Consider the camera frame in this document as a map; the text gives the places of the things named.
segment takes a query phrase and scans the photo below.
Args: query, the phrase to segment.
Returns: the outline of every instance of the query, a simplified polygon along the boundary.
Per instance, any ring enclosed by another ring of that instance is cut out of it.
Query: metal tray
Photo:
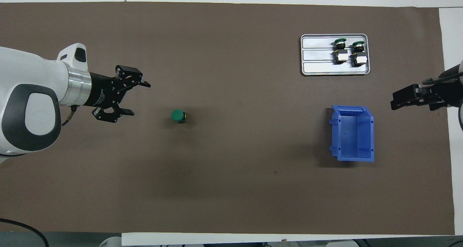
[[[349,60],[343,64],[334,64],[334,40],[346,38],[346,50]],[[353,67],[351,61],[352,43],[365,42],[367,63]],[[304,34],[301,36],[301,70],[306,76],[323,75],[364,75],[370,71],[370,56],[368,52],[368,38],[365,34]]]

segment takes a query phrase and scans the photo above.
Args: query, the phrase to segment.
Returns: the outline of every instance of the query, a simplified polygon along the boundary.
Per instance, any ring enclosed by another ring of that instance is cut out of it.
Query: wire
[[[430,79],[424,80],[423,85],[438,84],[439,82],[445,82],[445,81],[451,80],[453,78],[458,78],[458,77],[461,77],[461,76],[463,76],[463,72],[450,74],[447,77],[438,78],[436,80],[433,80],[433,79],[430,78]]]
[[[360,242],[358,242],[356,239],[352,239],[357,245],[358,247],[362,247],[362,245],[360,244]]]
[[[352,239],[359,247],[362,247],[362,245],[360,244],[359,240],[358,239]],[[365,242],[365,244],[368,246],[368,247],[371,247],[371,245],[369,244],[369,242],[367,242],[366,239],[361,239],[362,241]]]
[[[9,219],[4,219],[4,218],[0,218],[0,222],[17,225],[17,226],[26,228],[26,229],[28,229],[30,231],[33,231],[33,232],[35,232],[35,234],[37,234],[43,240],[43,243],[45,244],[45,247],[50,247],[49,244],[48,244],[48,240],[45,237],[45,235],[43,235],[39,230],[33,228],[32,226],[29,226],[29,225],[21,223],[21,222],[9,220]]]
[[[63,123],[61,124],[61,126],[66,125],[66,124],[72,119],[72,117],[74,116],[74,113],[75,113],[76,110],[77,110],[77,107],[79,107],[79,105],[72,105],[72,106],[71,106],[71,113],[69,113],[68,118],[65,120],[65,122],[63,122]]]
[[[26,155],[26,153],[18,154],[18,155],[3,155],[3,154],[0,154],[0,157],[12,158],[12,157],[19,157],[19,156],[22,156],[22,155]]]
[[[366,244],[368,247],[371,247],[371,245],[367,242],[367,239],[362,239],[362,240],[365,242],[365,244]]]
[[[463,240],[459,240],[458,242],[454,242],[453,244],[450,244],[449,247],[452,247],[453,245],[456,245],[457,243],[463,242]]]

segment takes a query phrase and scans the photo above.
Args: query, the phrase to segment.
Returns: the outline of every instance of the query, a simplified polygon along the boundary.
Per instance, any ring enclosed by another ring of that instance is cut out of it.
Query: green button cap
[[[172,120],[175,120],[176,122],[183,120],[184,116],[185,115],[182,110],[177,109],[172,112]]]

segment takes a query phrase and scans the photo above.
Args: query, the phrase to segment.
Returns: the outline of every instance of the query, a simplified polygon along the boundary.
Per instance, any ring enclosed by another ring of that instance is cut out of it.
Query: blue plastic bin
[[[340,161],[375,161],[374,119],[366,107],[331,106],[331,154]]]

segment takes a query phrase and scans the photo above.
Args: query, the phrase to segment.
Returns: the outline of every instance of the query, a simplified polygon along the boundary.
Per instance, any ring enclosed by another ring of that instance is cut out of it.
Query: brown paper mat
[[[43,231],[453,234],[446,109],[390,110],[443,68],[437,8],[0,4],[0,45],[90,71],[139,68],[134,117],[80,107],[56,143],[0,166],[0,216]],[[366,76],[303,77],[305,33],[365,33]],[[331,156],[331,105],[375,117],[375,162]],[[188,112],[176,124],[173,109]],[[61,115],[68,115],[63,108]]]

